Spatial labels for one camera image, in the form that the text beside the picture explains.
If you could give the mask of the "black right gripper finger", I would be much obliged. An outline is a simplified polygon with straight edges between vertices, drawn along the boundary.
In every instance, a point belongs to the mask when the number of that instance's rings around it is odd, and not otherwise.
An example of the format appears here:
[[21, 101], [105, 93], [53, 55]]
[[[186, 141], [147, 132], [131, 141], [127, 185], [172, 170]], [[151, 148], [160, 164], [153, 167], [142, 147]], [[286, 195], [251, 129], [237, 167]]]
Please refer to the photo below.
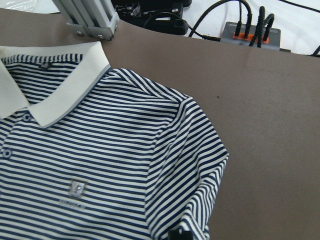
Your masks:
[[168, 232], [168, 240], [193, 240], [191, 231], [172, 229]]

